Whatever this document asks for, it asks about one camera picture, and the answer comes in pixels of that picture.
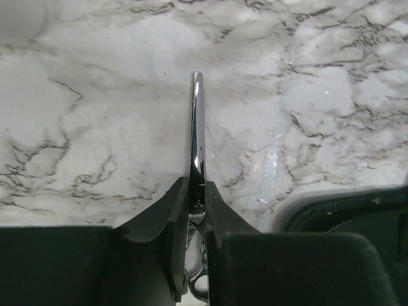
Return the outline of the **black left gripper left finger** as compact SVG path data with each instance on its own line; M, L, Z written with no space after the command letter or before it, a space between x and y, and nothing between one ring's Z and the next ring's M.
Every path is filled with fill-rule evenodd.
M124 224L1 228L2 305L175 305L181 300L188 183Z

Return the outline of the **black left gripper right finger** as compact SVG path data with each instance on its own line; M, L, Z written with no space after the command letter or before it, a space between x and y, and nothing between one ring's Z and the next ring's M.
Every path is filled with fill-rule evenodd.
M301 195L295 201L313 194ZM399 305L377 249L356 233L256 230L205 188L211 305Z

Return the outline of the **silver hair scissors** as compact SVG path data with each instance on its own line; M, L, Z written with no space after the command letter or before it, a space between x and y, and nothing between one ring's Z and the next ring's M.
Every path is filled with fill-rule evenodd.
M208 276L207 246L205 242L205 187L207 183L205 152L205 98L203 74L195 72L191 95L191 154L189 172L189 247L196 232L201 236L200 265L188 273L187 285L191 294L203 302L209 301L209 288L196 288L202 277Z

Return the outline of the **black zip tool case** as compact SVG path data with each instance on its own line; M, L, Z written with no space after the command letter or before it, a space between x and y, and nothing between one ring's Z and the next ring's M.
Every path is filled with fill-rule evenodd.
M284 232L356 233L378 251L407 305L407 184L307 195L285 211Z

